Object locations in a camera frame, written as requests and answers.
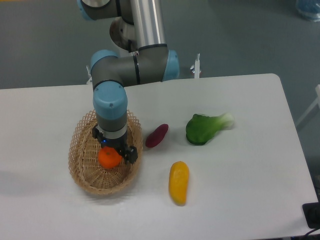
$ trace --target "blue joint cap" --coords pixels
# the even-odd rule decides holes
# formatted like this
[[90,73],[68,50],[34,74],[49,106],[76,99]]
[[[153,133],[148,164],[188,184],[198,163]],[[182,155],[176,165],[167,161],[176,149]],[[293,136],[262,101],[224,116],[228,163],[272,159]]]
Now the blue joint cap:
[[82,17],[87,21],[93,21],[93,19],[89,17],[86,11],[84,10],[84,7],[82,6],[81,1],[82,0],[76,0],[76,3],[78,4]]
[[95,52],[92,57],[91,57],[91,69],[90,72],[93,68],[93,66],[95,65],[96,62],[98,62],[100,59],[103,59],[105,57],[116,57],[118,58],[118,54],[116,54],[114,51],[110,51],[110,50],[99,50],[97,52]]
[[175,50],[169,50],[162,81],[177,79],[180,74],[179,59]]
[[127,112],[128,98],[125,89],[115,81],[100,83],[93,92],[95,112],[106,120],[116,120]]
[[296,8],[303,13],[320,14],[319,0],[298,0],[296,1]]

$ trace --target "plastic fruit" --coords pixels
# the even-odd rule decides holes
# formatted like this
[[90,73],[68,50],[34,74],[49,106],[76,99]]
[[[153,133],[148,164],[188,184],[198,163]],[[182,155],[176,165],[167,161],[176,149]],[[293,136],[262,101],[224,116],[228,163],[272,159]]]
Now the plastic fruit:
[[122,156],[120,156],[112,147],[105,146],[104,148],[101,148],[98,153],[98,161],[105,169],[112,169],[118,166],[121,160]]
[[170,169],[169,193],[172,200],[179,206],[187,201],[189,168],[183,161],[175,162]]

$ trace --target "green vegetable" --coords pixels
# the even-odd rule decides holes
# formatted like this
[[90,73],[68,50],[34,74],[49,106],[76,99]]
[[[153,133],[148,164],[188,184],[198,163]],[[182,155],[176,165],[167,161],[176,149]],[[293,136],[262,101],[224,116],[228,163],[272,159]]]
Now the green vegetable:
[[186,139],[193,145],[205,145],[217,132],[230,128],[234,122],[230,113],[220,116],[194,114],[185,127]]

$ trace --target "white bracket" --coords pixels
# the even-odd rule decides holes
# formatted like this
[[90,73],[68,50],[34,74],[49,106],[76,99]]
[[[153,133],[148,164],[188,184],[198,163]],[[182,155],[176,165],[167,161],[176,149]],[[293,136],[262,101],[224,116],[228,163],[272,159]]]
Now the white bracket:
[[200,78],[200,53],[196,55],[196,59],[194,62],[194,78]]
[[317,98],[310,104],[310,106],[304,111],[301,117],[295,123],[295,128],[297,130],[301,130],[305,124],[307,124],[310,120],[310,116],[315,113],[315,111],[319,111],[320,109],[320,85],[315,87],[315,91],[317,94]]
[[86,66],[86,71],[88,73],[88,78],[89,78],[89,80],[86,82],[86,84],[92,83],[92,77],[91,77],[90,68],[88,65]]

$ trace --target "cable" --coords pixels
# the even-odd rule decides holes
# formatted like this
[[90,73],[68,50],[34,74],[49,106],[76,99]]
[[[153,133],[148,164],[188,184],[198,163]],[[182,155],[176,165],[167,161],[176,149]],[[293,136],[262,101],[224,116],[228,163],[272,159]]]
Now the cable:
[[307,237],[309,236],[309,234],[312,234],[313,232],[318,231],[319,229],[320,229],[320,227],[315,228],[315,229],[312,229],[311,231],[307,232],[307,233],[301,238],[301,240],[307,239]]

